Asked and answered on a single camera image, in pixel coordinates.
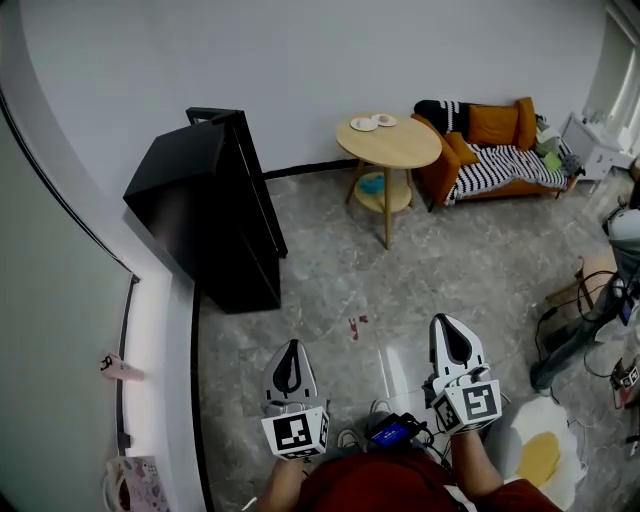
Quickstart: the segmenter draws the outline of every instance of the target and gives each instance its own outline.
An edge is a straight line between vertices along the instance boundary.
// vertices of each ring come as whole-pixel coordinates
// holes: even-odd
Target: striped blanket
[[[518,151],[515,146],[468,146],[480,162],[460,168],[446,204],[504,187],[517,179],[555,189],[567,187],[567,177],[560,171],[549,171],[534,151]],[[561,142],[560,159],[569,152]]]

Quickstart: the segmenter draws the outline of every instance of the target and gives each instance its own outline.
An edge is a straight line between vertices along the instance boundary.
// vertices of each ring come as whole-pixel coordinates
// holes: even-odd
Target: white wall
[[[16,0],[0,8],[0,85],[18,128],[65,200],[141,279],[132,297],[126,359],[146,379],[124,384],[125,428],[133,438],[127,453],[156,456],[172,510],[204,511],[191,413],[193,282],[83,166],[42,91],[22,21]]]
[[[0,492],[20,512],[99,510],[116,387],[95,363],[118,350],[131,274],[78,229],[1,114],[0,169]]]
[[[600,54],[599,0],[23,0],[62,130],[121,196],[149,142],[190,106],[247,112],[264,170],[344,155],[338,121],[424,98],[531,95],[560,126]]]

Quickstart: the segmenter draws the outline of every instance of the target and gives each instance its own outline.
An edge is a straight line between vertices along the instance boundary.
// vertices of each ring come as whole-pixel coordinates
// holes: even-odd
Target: electronic device
[[[327,400],[318,393],[307,353],[298,340],[283,345],[264,370],[262,428],[272,453],[290,460],[325,453]]]
[[[620,311],[618,312],[618,316],[620,317],[620,321],[623,325],[629,325],[629,320],[631,319],[631,312],[633,311],[633,306],[635,306],[634,300],[625,296],[621,299]]]
[[[434,373],[423,389],[445,432],[476,430],[502,416],[500,383],[491,380],[480,339],[459,320],[438,313],[429,342]]]
[[[402,416],[391,413],[373,429],[365,433],[364,437],[379,446],[390,448],[397,446],[399,443],[411,441],[426,426],[426,422],[419,423],[409,413],[405,413]]]

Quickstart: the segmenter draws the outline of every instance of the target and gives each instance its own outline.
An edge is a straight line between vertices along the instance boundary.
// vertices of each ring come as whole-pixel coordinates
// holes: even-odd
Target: plate
[[[386,122],[380,121],[381,116],[386,116],[387,121]],[[373,119],[374,121],[377,121],[378,125],[380,126],[395,126],[396,124],[398,124],[398,121],[396,120],[396,118],[393,116],[390,116],[389,114],[376,114],[375,116],[371,116],[371,119]]]
[[[356,117],[349,124],[351,128],[359,132],[372,132],[378,127],[378,121],[369,117]]]

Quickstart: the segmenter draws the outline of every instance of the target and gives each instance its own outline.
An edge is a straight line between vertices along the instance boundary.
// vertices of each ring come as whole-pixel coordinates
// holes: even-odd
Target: blue screen
[[[409,429],[399,423],[392,423],[373,436],[372,440],[380,446],[391,446],[402,441],[409,434]]]
[[[633,301],[625,300],[622,303],[622,311],[620,311],[620,320],[622,324],[629,325],[629,319],[631,318],[631,311],[633,310]]]

